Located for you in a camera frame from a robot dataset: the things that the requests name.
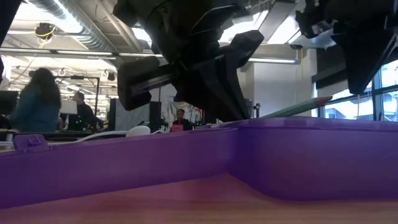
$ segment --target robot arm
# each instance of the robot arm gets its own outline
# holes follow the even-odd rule
[[[305,0],[296,13],[303,35],[311,39],[333,29],[331,37],[344,51],[349,90],[364,91],[381,65],[397,52],[397,0]],[[177,96],[222,121],[248,119],[236,69],[263,41],[258,30],[238,34],[220,47],[220,29],[241,11],[237,0],[119,0],[113,14],[129,26],[139,22],[153,41],[155,57],[123,65],[118,94],[127,110],[148,103],[149,90],[171,83]]]
[[[311,39],[333,29],[343,49],[348,87],[362,93],[380,67],[398,59],[396,0],[305,0],[296,12],[302,34]]]
[[[258,30],[238,34],[220,47],[221,25],[242,10],[236,1],[119,0],[113,14],[129,26],[139,22],[151,37],[155,57],[126,63],[118,70],[118,95],[126,110],[148,103],[149,90],[171,83],[176,99],[213,114],[222,121],[248,119],[236,69],[263,41]]]

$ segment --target person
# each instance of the person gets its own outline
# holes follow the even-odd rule
[[[50,70],[36,70],[21,91],[9,120],[20,132],[55,132],[61,108],[61,93]]]
[[[85,103],[85,95],[82,92],[77,92],[73,96],[73,100],[77,104],[77,114],[69,115],[68,130],[82,131],[90,126],[96,126],[98,118],[94,115],[93,109]]]
[[[173,124],[182,124],[184,131],[192,130],[191,122],[189,122],[189,120],[187,120],[187,119],[184,119],[184,114],[185,114],[185,110],[178,109],[177,110],[177,120],[175,120],[173,122]]]

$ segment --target purple tray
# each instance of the purple tray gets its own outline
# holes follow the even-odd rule
[[[398,124],[275,118],[0,154],[0,208],[229,172],[284,200],[397,199]]]

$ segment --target wooden table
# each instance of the wooden table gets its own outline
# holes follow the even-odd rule
[[[225,174],[0,210],[0,223],[396,224],[398,202],[287,203]]]

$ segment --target blue shirt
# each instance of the blue shirt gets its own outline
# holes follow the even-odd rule
[[[20,132],[48,133],[58,127],[58,106],[43,105],[40,95],[29,91],[19,98],[16,109],[10,115],[12,128]]]

